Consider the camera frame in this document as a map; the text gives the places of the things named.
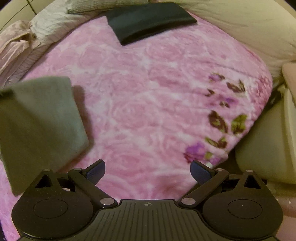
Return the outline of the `grey sweatpants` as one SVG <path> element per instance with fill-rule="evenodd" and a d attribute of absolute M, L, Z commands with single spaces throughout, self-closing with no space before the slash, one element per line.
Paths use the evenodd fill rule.
<path fill-rule="evenodd" d="M 45 76 L 1 90 L 1 161 L 15 196 L 42 170 L 60 170 L 88 145 L 69 77 Z"/>

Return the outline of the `black garment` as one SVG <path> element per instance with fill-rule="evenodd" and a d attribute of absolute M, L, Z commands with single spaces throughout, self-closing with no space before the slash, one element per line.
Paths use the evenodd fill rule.
<path fill-rule="evenodd" d="M 194 17 L 173 2 L 117 8 L 108 11 L 106 17 L 123 46 L 169 29 L 197 23 Z"/>

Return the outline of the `pink rose bed blanket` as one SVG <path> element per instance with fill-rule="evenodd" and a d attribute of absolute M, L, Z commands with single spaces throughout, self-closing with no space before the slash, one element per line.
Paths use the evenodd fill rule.
<path fill-rule="evenodd" d="M 23 77 L 68 76 L 90 141 L 64 167 L 106 163 L 99 187 L 116 199 L 178 199 L 189 164 L 227 160 L 272 88 L 262 59 L 198 18 L 122 46 L 105 16 L 52 45 Z"/>

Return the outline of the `grey striped quilt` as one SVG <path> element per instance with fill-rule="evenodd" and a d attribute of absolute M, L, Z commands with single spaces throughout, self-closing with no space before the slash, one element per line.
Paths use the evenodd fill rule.
<path fill-rule="evenodd" d="M 53 1 L 30 20 L 39 45 L 13 74 L 1 81 L 1 88 L 19 82 L 52 44 L 97 14 L 117 7 L 143 4 L 148 4 L 148 1 Z"/>

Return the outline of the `cream wardrobe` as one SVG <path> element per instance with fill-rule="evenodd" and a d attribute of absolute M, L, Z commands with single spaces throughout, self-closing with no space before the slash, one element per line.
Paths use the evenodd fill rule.
<path fill-rule="evenodd" d="M 52 1 L 13 0 L 1 1 L 1 32 L 19 20 L 30 21 Z"/>

